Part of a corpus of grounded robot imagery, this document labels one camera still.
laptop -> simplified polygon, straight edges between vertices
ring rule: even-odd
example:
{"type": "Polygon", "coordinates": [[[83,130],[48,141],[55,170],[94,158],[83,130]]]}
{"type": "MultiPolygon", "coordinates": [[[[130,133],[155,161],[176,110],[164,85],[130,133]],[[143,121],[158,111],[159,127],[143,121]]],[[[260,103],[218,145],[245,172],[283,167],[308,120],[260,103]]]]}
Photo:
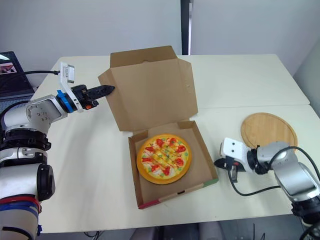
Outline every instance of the laptop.
{"type": "Polygon", "coordinates": [[[0,113],[11,104],[30,100],[35,93],[13,51],[0,52],[0,113]]]}

cardboard box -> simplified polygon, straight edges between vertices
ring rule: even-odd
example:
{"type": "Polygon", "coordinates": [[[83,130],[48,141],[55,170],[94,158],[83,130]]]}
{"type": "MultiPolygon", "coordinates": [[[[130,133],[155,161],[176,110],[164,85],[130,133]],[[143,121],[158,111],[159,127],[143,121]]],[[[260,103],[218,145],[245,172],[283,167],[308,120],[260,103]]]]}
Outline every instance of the cardboard box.
{"type": "Polygon", "coordinates": [[[139,209],[218,181],[196,122],[187,120],[198,112],[191,64],[177,58],[171,46],[112,53],[110,68],[98,78],[101,85],[115,86],[107,101],[119,130],[134,133],[129,149],[139,209]],[[158,185],[139,174],[136,158],[145,140],[163,133],[185,139],[192,161],[181,179],[158,185]]]}

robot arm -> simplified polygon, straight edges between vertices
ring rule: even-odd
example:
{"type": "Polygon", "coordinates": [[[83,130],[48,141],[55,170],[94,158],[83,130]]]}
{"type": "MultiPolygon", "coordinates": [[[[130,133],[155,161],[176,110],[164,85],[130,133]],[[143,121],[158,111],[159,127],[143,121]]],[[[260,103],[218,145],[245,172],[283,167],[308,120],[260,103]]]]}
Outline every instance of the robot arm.
{"type": "Polygon", "coordinates": [[[53,169],[47,164],[51,148],[47,134],[51,123],[74,111],[98,105],[96,99],[110,94],[114,86],[69,88],[74,67],[61,63],[60,83],[64,90],[11,109],[1,120],[0,143],[0,239],[34,240],[40,202],[55,192],[53,169]]]}
{"type": "Polygon", "coordinates": [[[261,175],[273,170],[279,186],[292,202],[293,214],[301,217],[306,226],[320,220],[319,180],[298,162],[294,150],[289,149],[287,143],[277,141],[250,149],[243,142],[225,138],[220,154],[225,158],[216,160],[214,164],[231,171],[231,181],[237,182],[238,171],[261,175]]]}

toy pizza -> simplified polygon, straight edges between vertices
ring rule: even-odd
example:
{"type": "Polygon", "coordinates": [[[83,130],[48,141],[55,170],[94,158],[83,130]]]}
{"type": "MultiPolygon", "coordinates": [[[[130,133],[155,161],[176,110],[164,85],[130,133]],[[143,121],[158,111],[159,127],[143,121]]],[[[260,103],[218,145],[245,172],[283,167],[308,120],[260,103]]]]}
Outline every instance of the toy pizza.
{"type": "Polygon", "coordinates": [[[189,145],[173,134],[149,138],[140,148],[136,165],[139,173],[154,184],[170,184],[188,171],[192,159],[189,145]]]}

table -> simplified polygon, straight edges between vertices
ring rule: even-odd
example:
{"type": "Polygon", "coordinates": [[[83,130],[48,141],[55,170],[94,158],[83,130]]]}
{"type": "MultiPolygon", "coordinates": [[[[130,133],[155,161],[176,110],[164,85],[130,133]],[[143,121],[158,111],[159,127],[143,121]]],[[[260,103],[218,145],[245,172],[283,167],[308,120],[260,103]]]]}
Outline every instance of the table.
{"type": "MultiPolygon", "coordinates": [[[[108,68],[108,59],[107,56],[98,56],[63,57],[60,60],[75,65],[76,84],[86,84],[91,88],[99,84],[96,76],[108,68]],[[95,65],[95,68],[90,71],[86,63],[95,65]]],[[[196,89],[201,91],[197,75],[194,74],[196,89]]],[[[57,82],[57,76],[48,76],[33,98],[54,94],[59,89],[57,82]]],[[[288,89],[298,92],[295,87],[288,86],[288,89]]],[[[304,95],[297,98],[300,103],[294,98],[295,104],[287,101],[285,105],[273,106],[263,105],[262,101],[261,106],[213,108],[203,102],[198,114],[191,119],[197,122],[215,160],[224,137],[241,140],[240,126],[246,116],[256,112],[275,114],[293,127],[299,146],[320,166],[320,153],[317,151],[320,120],[308,101],[303,101],[304,95]]],[[[290,202],[281,189],[251,197],[239,196],[223,169],[217,170],[219,182],[214,185],[139,210],[128,150],[128,137],[132,133],[120,132],[106,99],[98,101],[98,107],[69,114],[51,125],[47,137],[52,148],[47,153],[48,164],[54,171],[56,192],[42,203],[39,224],[44,233],[126,229],[291,213],[290,202]]],[[[308,160],[299,153],[298,158],[312,170],[308,160]]],[[[272,172],[262,176],[239,173],[238,182],[237,187],[242,192],[276,184],[272,172]]]]}
{"type": "MultiPolygon", "coordinates": [[[[309,100],[275,54],[183,55],[192,63],[199,108],[306,105],[309,100]]],[[[99,85],[98,76],[109,68],[109,56],[62,57],[75,68],[75,84],[99,85]]],[[[55,64],[53,70],[59,70],[55,64]]],[[[48,76],[36,97],[55,93],[57,78],[48,76]]]]}

